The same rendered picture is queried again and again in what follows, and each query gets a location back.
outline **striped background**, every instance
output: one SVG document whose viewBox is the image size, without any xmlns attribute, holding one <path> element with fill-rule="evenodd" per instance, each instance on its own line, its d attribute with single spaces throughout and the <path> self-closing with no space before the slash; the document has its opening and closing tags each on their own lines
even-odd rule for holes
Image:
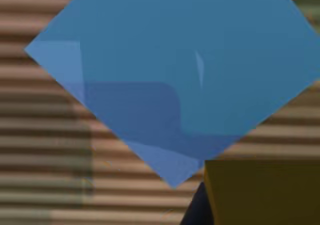
<svg viewBox="0 0 320 225">
<path fill-rule="evenodd" d="M 170 189 L 23 51 L 69 1 L 0 0 L 0 224 L 177 225 L 202 171 Z M 294 1 L 320 31 L 320 0 Z M 319 91 L 314 84 L 221 158 L 320 157 Z M 82 196 L 90 176 L 95 191 Z"/>
</svg>

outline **blue sticky note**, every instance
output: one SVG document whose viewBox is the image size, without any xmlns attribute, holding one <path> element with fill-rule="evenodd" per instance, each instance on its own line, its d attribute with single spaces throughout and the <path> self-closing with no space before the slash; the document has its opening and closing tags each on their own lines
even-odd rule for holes
<svg viewBox="0 0 320 225">
<path fill-rule="evenodd" d="M 26 48 L 170 186 L 319 76 L 292 0 L 73 0 Z"/>
</svg>

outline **corrugated surface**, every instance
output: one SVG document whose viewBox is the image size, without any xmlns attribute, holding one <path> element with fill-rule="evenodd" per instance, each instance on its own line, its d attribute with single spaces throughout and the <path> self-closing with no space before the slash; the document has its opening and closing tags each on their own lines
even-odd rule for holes
<svg viewBox="0 0 320 225">
<path fill-rule="evenodd" d="M 0 224 L 177 225 L 202 172 L 170 189 L 23 51 L 68 1 L 0 0 Z M 295 1 L 319 29 L 320 0 Z M 317 83 L 221 158 L 320 157 L 319 91 Z M 81 201 L 91 169 L 95 191 Z"/>
</svg>

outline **blinds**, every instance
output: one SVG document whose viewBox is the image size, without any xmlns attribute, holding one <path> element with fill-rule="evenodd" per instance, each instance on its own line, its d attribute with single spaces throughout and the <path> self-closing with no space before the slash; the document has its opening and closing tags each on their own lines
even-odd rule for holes
<svg viewBox="0 0 320 225">
<path fill-rule="evenodd" d="M 202 171 L 170 189 L 24 53 L 69 1 L 0 0 L 0 224 L 178 225 Z M 320 19 L 320 0 L 295 1 Z M 320 157 L 319 90 L 316 83 L 220 158 Z"/>
</svg>

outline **wooden surface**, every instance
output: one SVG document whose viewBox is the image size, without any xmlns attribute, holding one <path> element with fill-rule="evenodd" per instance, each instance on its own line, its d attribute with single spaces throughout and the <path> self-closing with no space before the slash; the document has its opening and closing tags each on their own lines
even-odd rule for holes
<svg viewBox="0 0 320 225">
<path fill-rule="evenodd" d="M 0 224 L 178 225 L 202 171 L 170 189 L 23 51 L 69 1 L 0 0 Z M 320 18 L 320 0 L 296 1 Z M 319 91 L 316 83 L 220 158 L 319 158 Z"/>
</svg>

